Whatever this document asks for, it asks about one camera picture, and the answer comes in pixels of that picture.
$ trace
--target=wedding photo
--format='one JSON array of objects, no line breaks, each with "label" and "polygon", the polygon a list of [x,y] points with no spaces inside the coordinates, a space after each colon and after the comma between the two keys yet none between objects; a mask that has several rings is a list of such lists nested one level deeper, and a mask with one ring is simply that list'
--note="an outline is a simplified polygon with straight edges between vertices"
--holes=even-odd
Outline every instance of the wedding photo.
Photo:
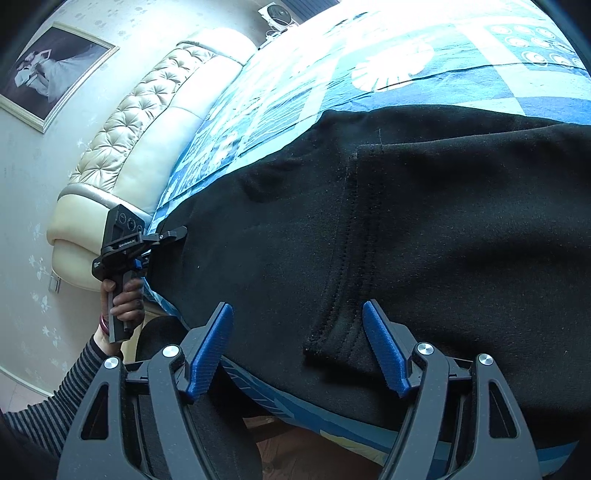
[{"label": "wedding photo", "polygon": [[54,23],[3,76],[0,105],[44,132],[67,98],[116,50],[93,35]]}]

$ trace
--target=couple in photo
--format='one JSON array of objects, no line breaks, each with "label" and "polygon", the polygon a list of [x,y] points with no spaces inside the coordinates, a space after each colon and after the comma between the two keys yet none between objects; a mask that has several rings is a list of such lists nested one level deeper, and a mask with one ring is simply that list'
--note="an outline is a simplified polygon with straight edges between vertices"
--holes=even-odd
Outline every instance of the couple in photo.
[{"label": "couple in photo", "polygon": [[105,52],[104,47],[92,44],[82,53],[63,60],[51,58],[51,49],[32,51],[17,67],[14,83],[29,87],[47,98],[49,103],[59,100],[84,72]]}]

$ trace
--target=striped sleeve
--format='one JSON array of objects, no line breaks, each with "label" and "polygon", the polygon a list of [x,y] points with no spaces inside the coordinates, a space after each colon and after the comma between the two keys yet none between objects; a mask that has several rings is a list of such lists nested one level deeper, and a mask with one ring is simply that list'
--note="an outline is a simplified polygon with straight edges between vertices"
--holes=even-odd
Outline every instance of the striped sleeve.
[{"label": "striped sleeve", "polygon": [[6,413],[4,419],[13,430],[60,456],[82,398],[106,358],[91,338],[52,397],[26,410]]}]

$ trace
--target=blue textured pad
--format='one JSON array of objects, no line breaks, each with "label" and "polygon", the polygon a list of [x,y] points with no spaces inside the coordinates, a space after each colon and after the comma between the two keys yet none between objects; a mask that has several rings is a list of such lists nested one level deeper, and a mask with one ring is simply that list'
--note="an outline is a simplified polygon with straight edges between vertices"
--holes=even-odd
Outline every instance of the blue textured pad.
[{"label": "blue textured pad", "polygon": [[225,304],[191,364],[191,381],[187,394],[193,400],[209,389],[220,358],[228,346],[233,326],[234,311],[230,305]]},{"label": "blue textured pad", "polygon": [[399,397],[404,397],[411,389],[404,357],[370,301],[363,305],[363,328],[388,388],[398,393]]}]

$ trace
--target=white appliance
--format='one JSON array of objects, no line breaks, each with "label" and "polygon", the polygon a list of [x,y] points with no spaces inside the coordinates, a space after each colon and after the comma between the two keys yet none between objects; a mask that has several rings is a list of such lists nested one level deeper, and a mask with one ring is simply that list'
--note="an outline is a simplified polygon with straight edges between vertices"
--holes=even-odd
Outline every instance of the white appliance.
[{"label": "white appliance", "polygon": [[278,32],[283,32],[292,26],[298,25],[285,8],[276,3],[266,5],[258,12],[267,21],[269,26]]}]

